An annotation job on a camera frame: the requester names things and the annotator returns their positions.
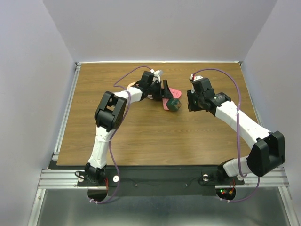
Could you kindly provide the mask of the pink triangular power strip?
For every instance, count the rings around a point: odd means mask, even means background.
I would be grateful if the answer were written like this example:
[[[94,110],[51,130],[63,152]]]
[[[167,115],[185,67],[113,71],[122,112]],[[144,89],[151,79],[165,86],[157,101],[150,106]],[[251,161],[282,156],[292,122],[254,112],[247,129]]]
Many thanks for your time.
[[[174,88],[169,88],[170,89],[170,91],[172,92],[172,94],[173,94],[173,98],[180,98],[181,97],[181,95],[182,95],[182,92],[180,91],[180,90],[177,90],[177,89],[174,89]],[[163,98],[162,99],[162,103],[163,103],[163,109],[164,110],[166,110],[166,111],[168,111],[168,108],[167,108],[167,106],[166,106],[166,103],[167,103],[167,101],[169,100],[170,98]]]

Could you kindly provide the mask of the dark green plug adapter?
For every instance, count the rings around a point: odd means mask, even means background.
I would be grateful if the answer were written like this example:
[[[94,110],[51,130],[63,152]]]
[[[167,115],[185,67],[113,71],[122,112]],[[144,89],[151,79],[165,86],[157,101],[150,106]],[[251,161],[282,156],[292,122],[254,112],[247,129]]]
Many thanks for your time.
[[[169,111],[177,112],[181,108],[182,104],[178,98],[171,98],[167,101],[166,106]]]

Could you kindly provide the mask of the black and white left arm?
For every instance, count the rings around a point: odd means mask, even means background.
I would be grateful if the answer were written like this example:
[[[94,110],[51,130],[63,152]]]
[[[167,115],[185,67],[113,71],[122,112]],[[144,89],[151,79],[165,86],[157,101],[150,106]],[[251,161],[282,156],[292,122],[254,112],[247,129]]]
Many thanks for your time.
[[[86,179],[93,185],[101,185],[105,180],[109,143],[124,120],[126,108],[145,98],[161,101],[173,97],[167,80],[161,80],[162,74],[162,70],[144,71],[140,80],[122,91],[104,93],[95,111],[95,142],[84,169]]]

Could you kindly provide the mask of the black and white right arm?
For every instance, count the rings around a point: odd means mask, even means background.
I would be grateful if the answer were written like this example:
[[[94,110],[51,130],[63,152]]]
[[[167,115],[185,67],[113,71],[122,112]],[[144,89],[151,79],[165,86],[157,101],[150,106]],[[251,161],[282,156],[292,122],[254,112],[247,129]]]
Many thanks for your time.
[[[285,163],[285,138],[279,132],[262,127],[244,112],[240,111],[229,96],[215,93],[208,78],[191,76],[191,90],[187,91],[189,111],[210,112],[229,125],[236,133],[237,140],[243,139],[251,149],[248,156],[240,154],[221,164],[216,172],[217,180],[226,184],[237,175],[253,173],[263,177]]]

